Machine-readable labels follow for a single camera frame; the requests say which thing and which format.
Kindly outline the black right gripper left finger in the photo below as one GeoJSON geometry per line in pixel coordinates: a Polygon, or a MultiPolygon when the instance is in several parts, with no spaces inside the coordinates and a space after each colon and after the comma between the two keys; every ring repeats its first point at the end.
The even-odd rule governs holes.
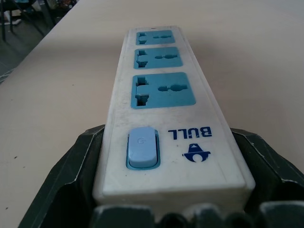
{"type": "Polygon", "coordinates": [[[18,228],[87,228],[104,125],[86,130],[53,166],[18,228]]]}

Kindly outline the black chair legs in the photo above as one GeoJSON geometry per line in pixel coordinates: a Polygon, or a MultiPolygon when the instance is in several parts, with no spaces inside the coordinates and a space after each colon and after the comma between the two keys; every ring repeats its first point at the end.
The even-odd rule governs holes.
{"type": "Polygon", "coordinates": [[[38,2],[42,15],[45,19],[46,24],[52,29],[55,25],[55,19],[52,15],[51,7],[48,3],[49,0],[0,0],[0,28],[1,28],[1,36],[2,40],[6,42],[6,30],[5,30],[5,17],[4,13],[8,12],[11,21],[9,22],[10,31],[13,32],[13,22],[12,22],[12,12],[15,10],[20,11],[22,17],[24,17],[34,28],[35,30],[44,36],[42,30],[37,26],[37,24],[33,21],[33,19],[26,12],[27,9],[31,9],[34,12],[36,10],[33,7],[35,2],[38,2]]]}

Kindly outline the white power strip blue sockets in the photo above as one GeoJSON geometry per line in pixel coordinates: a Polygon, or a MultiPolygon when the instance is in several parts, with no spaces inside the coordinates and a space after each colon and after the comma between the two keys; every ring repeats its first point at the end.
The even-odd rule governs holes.
{"type": "Polygon", "coordinates": [[[176,26],[124,38],[93,186],[97,204],[242,210],[255,187],[198,61],[176,26]]]}

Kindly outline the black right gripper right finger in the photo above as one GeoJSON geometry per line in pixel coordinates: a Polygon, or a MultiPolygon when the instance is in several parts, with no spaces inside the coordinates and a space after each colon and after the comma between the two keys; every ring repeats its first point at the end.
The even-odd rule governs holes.
{"type": "Polygon", "coordinates": [[[231,131],[256,183],[244,208],[256,228],[304,228],[304,174],[261,136],[231,131]]]}

